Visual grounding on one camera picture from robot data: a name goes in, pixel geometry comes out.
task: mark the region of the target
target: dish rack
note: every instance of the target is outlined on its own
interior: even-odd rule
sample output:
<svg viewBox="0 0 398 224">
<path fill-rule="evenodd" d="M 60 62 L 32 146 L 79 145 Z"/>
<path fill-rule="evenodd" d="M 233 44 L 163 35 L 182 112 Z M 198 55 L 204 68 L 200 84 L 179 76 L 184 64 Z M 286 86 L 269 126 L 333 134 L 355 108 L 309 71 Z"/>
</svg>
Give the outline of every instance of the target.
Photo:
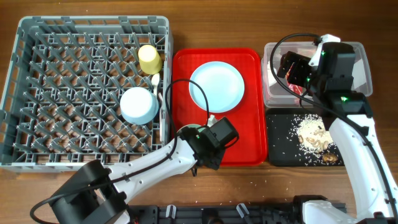
<svg viewBox="0 0 398 224">
<path fill-rule="evenodd" d="M 0 104 L 0 167 L 77 170 L 93 159 L 108 166 L 164 146 L 169 141 L 164 106 L 161 118 L 145 125 L 127 123 L 119 108 L 129 88 L 152 90 L 152 75 L 142 72 L 137 56 L 146 44 L 161 55 L 159 86 L 167 86 L 173 37 L 165 17 L 21 19 Z"/>
</svg>

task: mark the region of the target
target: clear plastic container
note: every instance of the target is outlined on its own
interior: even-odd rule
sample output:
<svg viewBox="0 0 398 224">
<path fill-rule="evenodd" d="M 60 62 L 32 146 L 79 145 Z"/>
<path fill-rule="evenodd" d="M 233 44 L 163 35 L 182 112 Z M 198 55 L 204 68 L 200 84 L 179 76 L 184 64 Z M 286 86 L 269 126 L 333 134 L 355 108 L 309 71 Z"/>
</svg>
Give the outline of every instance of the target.
<svg viewBox="0 0 398 224">
<path fill-rule="evenodd" d="M 355 64 L 353 69 L 354 83 L 352 90 L 361 92 L 365 96 L 372 95 L 372 78 L 371 71 L 369 69 L 368 58 L 365 54 L 365 49 L 363 45 L 359 42 L 345 42 L 354 47 L 355 51 Z M 275 107 L 300 107 L 299 99 L 284 90 L 274 79 L 271 74 L 271 69 L 269 67 L 269 60 L 271 56 L 272 49 L 275 46 L 275 42 L 268 43 L 264 47 L 264 57 L 261 60 L 262 65 L 262 86 L 264 88 L 264 103 L 269 108 Z M 312 57 L 314 55 L 317 46 L 313 45 L 312 42 L 284 42 L 282 43 L 274 55 L 274 68 L 275 72 L 278 71 L 280 66 L 280 58 L 283 54 L 288 51 L 295 52 L 306 57 Z M 303 102 L 303 105 L 310 106 L 308 103 Z"/>
</svg>

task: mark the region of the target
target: light blue plate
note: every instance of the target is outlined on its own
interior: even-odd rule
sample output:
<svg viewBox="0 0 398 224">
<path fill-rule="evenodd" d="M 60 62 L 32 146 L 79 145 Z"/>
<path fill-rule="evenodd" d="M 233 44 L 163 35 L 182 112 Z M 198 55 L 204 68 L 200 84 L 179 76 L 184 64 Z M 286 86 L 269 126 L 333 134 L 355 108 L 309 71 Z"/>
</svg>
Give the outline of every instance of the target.
<svg viewBox="0 0 398 224">
<path fill-rule="evenodd" d="M 244 82 L 242 75 L 232 65 L 225 62 L 208 62 L 199 66 L 192 74 L 206 94 L 209 111 L 223 113 L 233 109 L 242 100 Z M 206 102 L 203 94 L 194 84 L 189 84 L 189 93 L 193 101 L 203 110 Z"/>
</svg>

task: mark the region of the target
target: wooden surface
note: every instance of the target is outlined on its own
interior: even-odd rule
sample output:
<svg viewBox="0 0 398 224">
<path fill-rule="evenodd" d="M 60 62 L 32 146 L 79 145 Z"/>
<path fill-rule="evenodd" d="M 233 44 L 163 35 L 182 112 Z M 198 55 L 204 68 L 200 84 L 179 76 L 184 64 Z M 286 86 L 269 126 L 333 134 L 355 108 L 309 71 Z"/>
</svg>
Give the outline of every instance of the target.
<svg viewBox="0 0 398 224">
<path fill-rule="evenodd" d="M 163 15 L 169 18 L 174 52 L 187 47 L 250 47 L 262 57 L 264 46 L 294 32 L 334 34 L 361 42 L 372 78 L 369 97 L 376 131 L 394 177 L 398 178 L 398 1 L 136 1 L 13 0 L 0 3 L 0 86 L 4 85 L 18 21 L 43 15 Z M 0 170 L 0 223 L 33 223 L 30 208 L 53 194 L 72 173 L 15 174 Z M 320 194 L 347 203 L 356 214 L 344 167 L 258 167 L 200 169 L 169 178 L 131 204 L 219 205 L 291 201 L 294 195 Z M 55 221 L 48 207 L 40 217 Z"/>
</svg>

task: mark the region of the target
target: yellow cup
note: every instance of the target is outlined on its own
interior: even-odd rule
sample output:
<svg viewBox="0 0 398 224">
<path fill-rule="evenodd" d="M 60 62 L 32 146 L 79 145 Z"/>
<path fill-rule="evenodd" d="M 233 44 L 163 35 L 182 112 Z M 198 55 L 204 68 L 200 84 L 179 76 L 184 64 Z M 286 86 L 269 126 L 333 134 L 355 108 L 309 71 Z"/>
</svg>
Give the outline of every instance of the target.
<svg viewBox="0 0 398 224">
<path fill-rule="evenodd" d="M 152 45 L 144 45 L 138 50 L 139 65 L 141 70 L 148 75 L 161 71 L 163 63 L 156 48 Z"/>
</svg>

